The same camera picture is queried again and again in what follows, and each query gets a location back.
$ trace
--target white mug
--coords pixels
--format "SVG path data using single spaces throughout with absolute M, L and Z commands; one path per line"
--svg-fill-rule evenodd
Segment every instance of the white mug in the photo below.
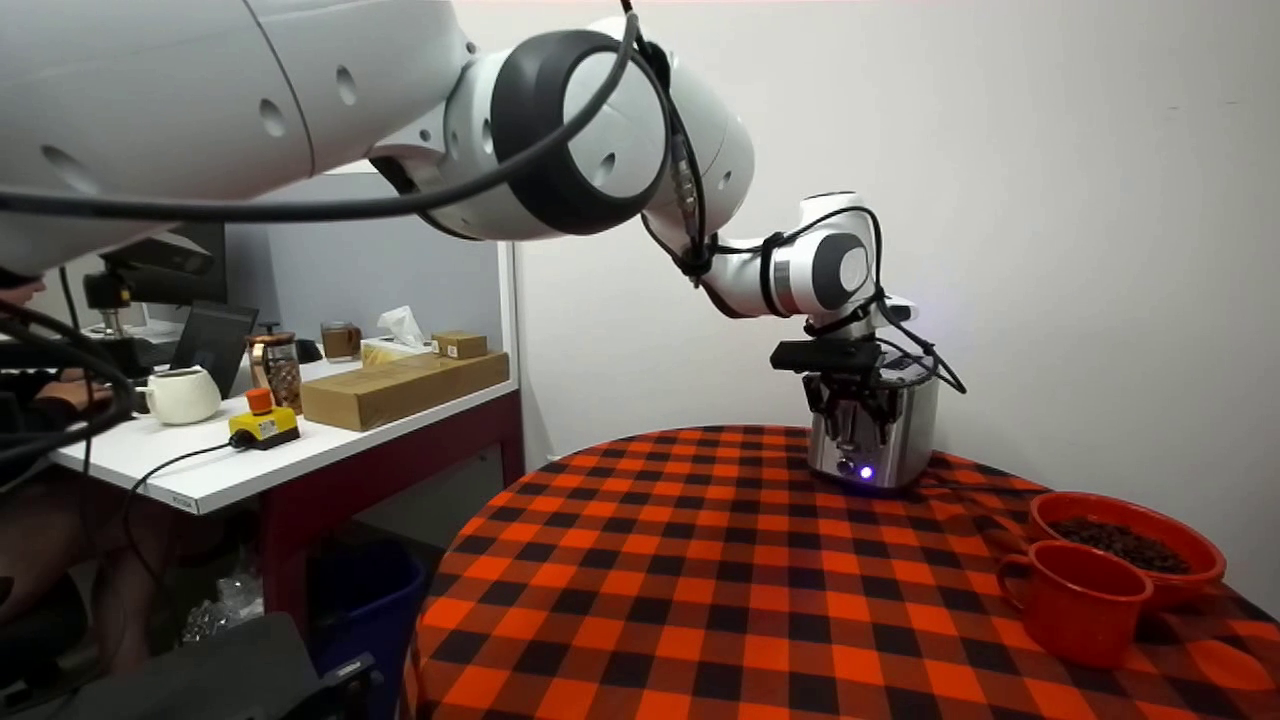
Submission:
M 219 391 L 199 362 L 166 368 L 147 378 L 147 410 L 161 424 L 199 424 L 219 410 Z

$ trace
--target table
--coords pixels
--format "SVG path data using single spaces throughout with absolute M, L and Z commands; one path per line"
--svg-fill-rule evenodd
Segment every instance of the table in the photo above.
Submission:
M 310 378 L 345 368 L 354 362 L 305 362 Z M 93 437 L 87 474 L 127 491 L 147 468 L 226 441 L 226 416 L 189 428 L 161 428 L 153 416 L 135 416 Z M 512 378 L 367 433 L 299 421 L 299 441 L 293 443 L 192 457 L 147 479 L 142 496 L 189 516 L 255 500 L 270 607 L 296 616 L 305 629 L 310 553 L 355 511 L 484 448 L 500 448 L 506 479 L 525 474 L 520 387 Z M 85 472 L 85 443 L 67 443 L 53 461 Z
M 932 457 L 906 496 L 808 472 L 800 428 L 612 441 L 506 489 L 403 660 L 419 714 L 1280 714 L 1280 629 L 1223 590 L 1119 670 L 1046 657 L 980 519 L 1031 479 Z

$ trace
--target red checkered tablecloth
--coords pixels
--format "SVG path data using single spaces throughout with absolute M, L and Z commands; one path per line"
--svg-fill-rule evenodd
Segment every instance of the red checkered tablecloth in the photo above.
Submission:
M 1041 483 L 936 457 L 856 496 L 806 457 L 797 428 L 682 428 L 506 489 L 442 562 L 410 712 L 1280 714 L 1280 629 L 1231 590 L 1119 670 L 1041 652 L 980 532 Z

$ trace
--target red bowl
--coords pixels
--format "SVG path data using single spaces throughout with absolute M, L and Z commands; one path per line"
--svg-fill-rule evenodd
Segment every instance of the red bowl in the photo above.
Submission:
M 1183 572 L 1153 572 L 1153 569 L 1131 562 L 1135 572 L 1146 572 L 1153 579 L 1147 612 L 1190 607 L 1190 603 L 1203 601 L 1214 588 L 1222 588 L 1222 579 L 1227 572 L 1223 553 L 1214 541 L 1203 541 L 1196 528 L 1190 528 L 1165 511 L 1153 511 L 1153 506 L 1141 506 L 1141 504 L 1130 504 L 1115 496 L 1091 496 L 1091 491 L 1035 496 L 1029 545 L 1031 541 L 1072 541 L 1051 528 L 1061 519 L 1098 519 L 1098 524 L 1130 528 L 1146 541 L 1165 545 L 1183 562 Z

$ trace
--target white wall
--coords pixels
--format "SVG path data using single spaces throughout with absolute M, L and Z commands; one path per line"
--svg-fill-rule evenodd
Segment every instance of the white wall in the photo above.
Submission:
M 643 0 L 758 135 L 744 223 L 856 186 L 971 394 L 943 448 L 1191 516 L 1280 612 L 1278 0 Z M 482 49 L 608 0 L 470 0 Z M 520 249 L 533 461 L 806 424 L 800 324 L 730 324 L 641 227 Z

